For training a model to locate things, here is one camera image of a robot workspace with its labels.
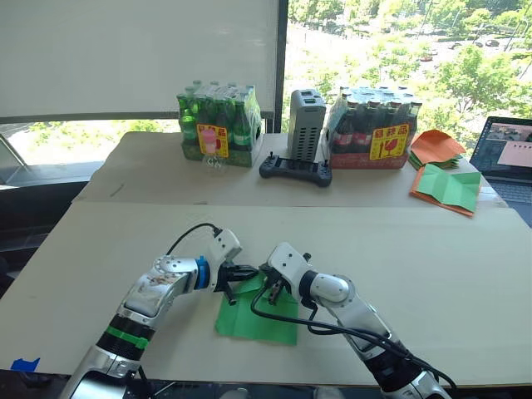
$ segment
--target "laptop keyboard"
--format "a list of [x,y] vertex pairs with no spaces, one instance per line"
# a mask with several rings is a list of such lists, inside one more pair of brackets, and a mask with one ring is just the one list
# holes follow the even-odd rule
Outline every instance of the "laptop keyboard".
[[532,186],[530,185],[509,185],[494,181],[490,184],[505,201],[532,204]]

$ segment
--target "black cable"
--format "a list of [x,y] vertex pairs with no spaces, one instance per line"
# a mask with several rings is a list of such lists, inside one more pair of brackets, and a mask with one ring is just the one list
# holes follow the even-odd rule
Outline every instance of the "black cable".
[[213,231],[214,231],[214,234],[218,234],[220,231],[222,231],[221,229],[219,229],[218,227],[216,227],[215,225],[213,225],[212,223],[200,223],[200,224],[197,224],[196,226],[193,226],[191,227],[190,229],[186,230],[170,247],[170,249],[168,249],[168,251],[166,252],[167,255],[170,255],[172,253],[172,251],[174,250],[174,248],[177,246],[177,244],[179,244],[187,235],[189,235],[190,233],[192,233],[194,230],[196,229],[199,229],[200,227],[210,227]]
[[[445,373],[435,369],[433,366],[425,362],[424,360],[420,359],[419,357],[414,356],[410,351],[405,349],[404,347],[401,347],[397,345],[395,342],[390,340],[389,338],[383,337],[381,334],[378,334],[376,332],[366,330],[363,328],[345,328],[341,326],[336,326],[334,324],[329,323],[323,323],[323,322],[317,322],[312,319],[303,319],[303,318],[287,318],[284,316],[279,316],[277,314],[272,313],[266,313],[261,310],[257,309],[257,302],[259,299],[264,295],[266,290],[268,289],[268,283],[266,283],[255,295],[253,298],[253,301],[251,302],[251,311],[255,313],[258,316],[261,316],[263,318],[271,318],[273,320],[278,320],[280,322],[287,322],[287,323],[296,323],[296,324],[302,324],[306,325],[308,330],[311,333],[317,333],[318,335],[333,335],[333,334],[348,334],[352,335],[354,337],[359,337],[369,343],[372,343],[373,345],[376,345],[378,347],[381,347],[382,349],[389,351],[393,353],[394,355],[404,358],[409,362],[412,362],[416,364],[417,366],[421,367],[422,369],[431,372],[435,377],[440,377],[441,379],[447,381],[449,385],[451,386],[451,389],[453,391],[456,390],[456,384],[452,381],[452,379],[447,376]],[[311,313],[312,318],[316,315],[316,312],[318,311],[318,307],[313,308],[313,312]],[[323,328],[323,330],[315,330],[312,327],[315,328]]]

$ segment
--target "laptop screen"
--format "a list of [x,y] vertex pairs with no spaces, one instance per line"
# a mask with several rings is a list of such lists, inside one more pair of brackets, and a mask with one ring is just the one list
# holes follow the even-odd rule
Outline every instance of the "laptop screen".
[[486,177],[532,182],[532,120],[489,117],[471,164]]

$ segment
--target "yellow label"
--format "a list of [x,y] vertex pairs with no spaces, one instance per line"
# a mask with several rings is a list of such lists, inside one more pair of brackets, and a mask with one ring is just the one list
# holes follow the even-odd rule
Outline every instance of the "yellow label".
[[402,155],[405,152],[408,138],[408,125],[382,127],[373,131],[372,148],[369,151],[370,160],[381,160]]
[[212,130],[216,133],[216,154],[224,158],[229,158],[229,143],[227,142],[228,132],[226,128],[215,125],[197,124],[196,130],[198,132],[199,148],[202,154],[207,154],[202,133],[206,130]]

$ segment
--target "green band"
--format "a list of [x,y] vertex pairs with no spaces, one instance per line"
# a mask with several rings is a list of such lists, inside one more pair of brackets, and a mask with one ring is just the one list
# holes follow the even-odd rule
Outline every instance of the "green band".
[[130,342],[135,345],[135,347],[138,347],[139,349],[144,349],[148,346],[148,341],[146,338],[142,337],[135,337],[134,335],[128,334],[127,332],[120,331],[114,327],[109,326],[106,330],[106,333],[115,336],[119,339],[122,339],[124,341]]

